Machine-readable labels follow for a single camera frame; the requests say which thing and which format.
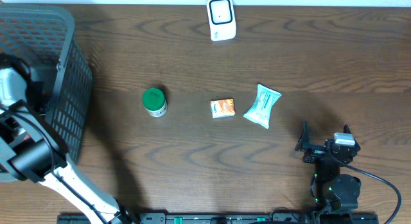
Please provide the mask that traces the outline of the light blue wipes packet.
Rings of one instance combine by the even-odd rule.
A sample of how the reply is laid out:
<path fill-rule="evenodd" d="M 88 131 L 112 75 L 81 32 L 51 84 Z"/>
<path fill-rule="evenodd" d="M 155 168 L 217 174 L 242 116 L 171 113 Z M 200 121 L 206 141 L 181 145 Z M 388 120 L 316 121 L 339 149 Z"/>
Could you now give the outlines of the light blue wipes packet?
<path fill-rule="evenodd" d="M 244 118 L 269 129 L 272 107 L 281 96 L 280 92 L 258 84 L 255 101 Z"/>

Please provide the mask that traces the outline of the green lid jar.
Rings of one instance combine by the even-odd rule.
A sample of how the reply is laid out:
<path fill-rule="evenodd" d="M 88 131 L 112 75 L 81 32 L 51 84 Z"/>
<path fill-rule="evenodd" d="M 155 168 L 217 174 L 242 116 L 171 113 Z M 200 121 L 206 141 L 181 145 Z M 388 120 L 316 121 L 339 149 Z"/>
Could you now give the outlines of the green lid jar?
<path fill-rule="evenodd" d="M 166 97 L 160 89 L 147 89 L 143 94 L 142 102 L 146 111 L 152 117 L 161 117 L 167 112 Z"/>

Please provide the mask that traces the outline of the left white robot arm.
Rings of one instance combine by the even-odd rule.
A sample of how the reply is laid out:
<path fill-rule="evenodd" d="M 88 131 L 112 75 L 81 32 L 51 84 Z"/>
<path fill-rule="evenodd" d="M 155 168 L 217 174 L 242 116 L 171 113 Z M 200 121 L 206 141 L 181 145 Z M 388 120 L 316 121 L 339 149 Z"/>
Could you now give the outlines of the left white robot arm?
<path fill-rule="evenodd" d="M 1 54 L 1 181 L 30 180 L 62 195 L 91 223 L 140 223 L 76 166 L 69 145 L 80 136 L 69 112 L 48 107 L 57 72 Z"/>

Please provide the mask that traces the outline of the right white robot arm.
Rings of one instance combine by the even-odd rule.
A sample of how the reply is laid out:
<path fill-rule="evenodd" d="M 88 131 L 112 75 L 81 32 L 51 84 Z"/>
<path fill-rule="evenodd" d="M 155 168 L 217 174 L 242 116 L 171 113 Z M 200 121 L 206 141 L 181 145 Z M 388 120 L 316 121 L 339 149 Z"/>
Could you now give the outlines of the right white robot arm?
<path fill-rule="evenodd" d="M 349 127 L 334 133 L 323 145 L 313 144 L 307 122 L 295 146 L 303 152 L 302 161 L 315 165 L 310 193 L 316 199 L 317 208 L 311 217 L 319 222 L 326 215 L 350 214 L 358 208 L 361 181 L 359 178 L 342 174 L 340 168 L 353 161 L 360 151 Z"/>

